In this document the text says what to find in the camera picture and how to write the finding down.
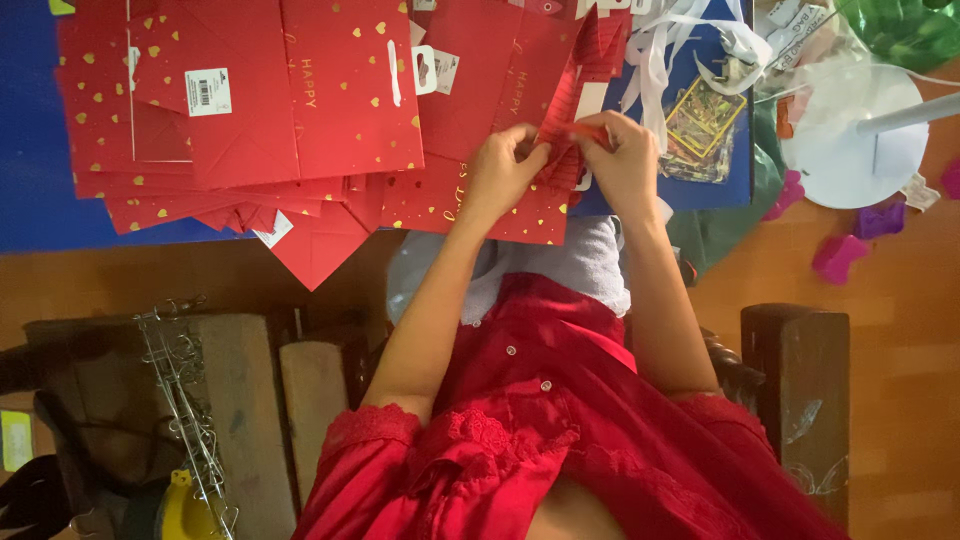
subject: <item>red dress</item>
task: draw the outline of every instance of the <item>red dress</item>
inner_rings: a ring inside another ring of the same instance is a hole
[[[330,425],[294,538],[523,538],[560,471],[629,538],[846,538],[744,408],[667,400],[621,343],[599,302],[506,276],[459,329],[429,426],[397,405]]]

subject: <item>blue table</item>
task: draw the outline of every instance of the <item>blue table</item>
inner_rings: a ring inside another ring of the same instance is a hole
[[[744,17],[748,24],[753,22],[753,1],[742,2]],[[733,20],[733,15],[723,0],[712,0],[704,12],[704,19]],[[677,54],[674,60],[673,72],[670,74],[670,86],[663,93],[663,105],[672,105],[681,88],[687,88],[699,75],[697,65],[693,61],[693,52],[697,58],[710,67],[712,61],[725,57],[723,47],[720,46],[720,33],[708,24],[694,28],[691,40]],[[666,57],[670,58],[673,46],[666,49]],[[607,90],[604,100],[604,109],[620,110],[620,98],[630,82],[634,67],[624,63],[623,77],[614,79]],[[731,156],[730,177],[725,184],[702,184],[686,182],[672,177],[659,176],[657,189],[660,197],[673,210],[716,209],[723,207],[744,207],[750,204],[753,195],[754,177],[754,140],[753,140],[753,90],[744,94],[748,98],[748,106],[737,116],[733,136],[733,154]],[[640,100],[627,110],[627,115],[640,121],[643,115],[643,106]],[[604,200],[603,194],[596,182],[584,192],[584,198],[576,208],[570,211],[573,215],[604,215],[611,213],[610,206]]]
[[[745,2],[750,16],[752,2]],[[732,18],[726,4],[713,0],[705,18]],[[717,32],[702,25],[701,40],[689,41],[677,57],[664,102],[696,77],[693,51],[708,63],[723,57]],[[103,203],[74,198],[63,109],[53,69],[58,63],[54,17],[41,0],[0,3],[0,253],[57,251],[222,240],[245,235],[216,232],[193,220],[181,219],[135,233],[118,235]],[[605,109],[617,102],[633,73],[611,82]],[[639,119],[639,100],[628,112]],[[674,209],[744,206],[750,203],[753,172],[751,115],[741,114],[735,137],[731,177],[726,184],[695,184],[660,178],[660,195]],[[572,214],[610,213],[596,184]]]

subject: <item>hand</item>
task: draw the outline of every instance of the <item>hand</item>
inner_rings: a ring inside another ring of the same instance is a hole
[[[606,128],[613,152],[577,135],[587,167],[600,184],[600,190],[621,219],[635,220],[651,212],[657,199],[657,159],[660,147],[650,130],[632,119],[604,110],[578,120],[588,126]]]
[[[550,156],[550,145],[540,144],[522,158],[536,137],[537,128],[530,124],[487,137],[468,165],[466,199],[456,223],[475,224],[486,235],[516,205]]]

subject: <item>purple foam piece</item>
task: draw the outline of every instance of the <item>purple foam piece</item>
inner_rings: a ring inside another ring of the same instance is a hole
[[[760,221],[772,221],[783,215],[783,212],[792,204],[803,199],[806,190],[800,185],[800,171],[787,170],[783,175],[783,190],[776,203],[763,214]]]
[[[811,266],[825,282],[843,285],[847,283],[851,263],[868,253],[867,244],[856,236],[834,236],[820,246]]]
[[[960,160],[954,160],[940,179],[950,199],[960,199]]]
[[[903,230],[903,216],[906,203],[896,201],[886,209],[866,207],[857,211],[856,226],[853,235],[861,240],[869,240],[884,234],[896,234]]]

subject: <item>green plastic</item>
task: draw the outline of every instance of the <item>green plastic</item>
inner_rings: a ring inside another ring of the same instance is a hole
[[[762,99],[759,92],[756,99]],[[697,278],[726,257],[780,197],[786,165],[777,139],[777,100],[754,106],[754,196],[747,207],[678,211],[666,224],[670,244]]]
[[[838,0],[875,55],[920,73],[960,56],[960,0]]]

